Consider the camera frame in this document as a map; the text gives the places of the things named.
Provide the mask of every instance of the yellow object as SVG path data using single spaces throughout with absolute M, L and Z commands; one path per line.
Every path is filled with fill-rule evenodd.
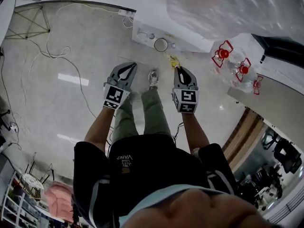
M 167 59 L 170 61 L 172 69 L 175 69 L 176 67 L 180 68 L 181 63 L 179 62 L 177 57 L 167 55 Z

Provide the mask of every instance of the black office chair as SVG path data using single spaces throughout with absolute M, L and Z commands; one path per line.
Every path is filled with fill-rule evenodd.
M 286 139 L 281 138 L 275 147 L 275 158 L 281 162 L 286 173 L 295 174 L 302 165 L 301 154 Z

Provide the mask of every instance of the metal stand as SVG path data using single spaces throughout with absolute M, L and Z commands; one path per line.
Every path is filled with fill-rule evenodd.
M 29 18 L 25 17 L 24 15 L 20 14 L 21 12 L 28 11 L 28 10 L 35 10 L 35 9 L 37 11 L 36 11 L 33 19 L 29 19 Z M 41 12 L 43 15 L 45 25 L 40 25 L 37 22 L 35 22 L 36 17 L 39 14 L 39 12 Z M 25 32 L 25 33 L 16 33 L 9 28 L 8 30 L 11 31 L 13 33 L 13 35 L 6 36 L 5 39 L 28 39 L 28 38 L 31 38 L 34 36 L 38 36 L 38 35 L 50 32 L 50 26 L 48 25 L 48 19 L 46 17 L 45 11 L 43 10 L 43 6 L 34 6 L 34 7 L 30 7 L 30 8 L 18 11 L 18 12 L 14 11 L 14 14 L 17 14 L 17 15 L 21 16 L 22 18 L 29 20 L 31 22 L 31 24 L 29 25 L 27 32 Z M 43 31 L 30 32 L 30 29 L 32 28 L 33 24 L 39 26 Z

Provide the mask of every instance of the person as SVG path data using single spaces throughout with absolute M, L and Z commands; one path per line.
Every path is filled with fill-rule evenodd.
M 176 148 L 158 95 L 158 72 L 142 94 L 139 135 L 131 100 L 116 111 L 109 158 L 105 144 L 114 109 L 104 107 L 75 146 L 74 196 L 92 226 L 124 228 L 268 228 L 237 184 L 221 147 L 210 144 L 194 114 L 182 114 L 190 154 Z

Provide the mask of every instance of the wall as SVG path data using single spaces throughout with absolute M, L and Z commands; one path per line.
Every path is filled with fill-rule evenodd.
M 260 95 L 234 88 L 228 95 L 267 119 L 304 150 L 304 95 L 267 77 L 261 82 Z

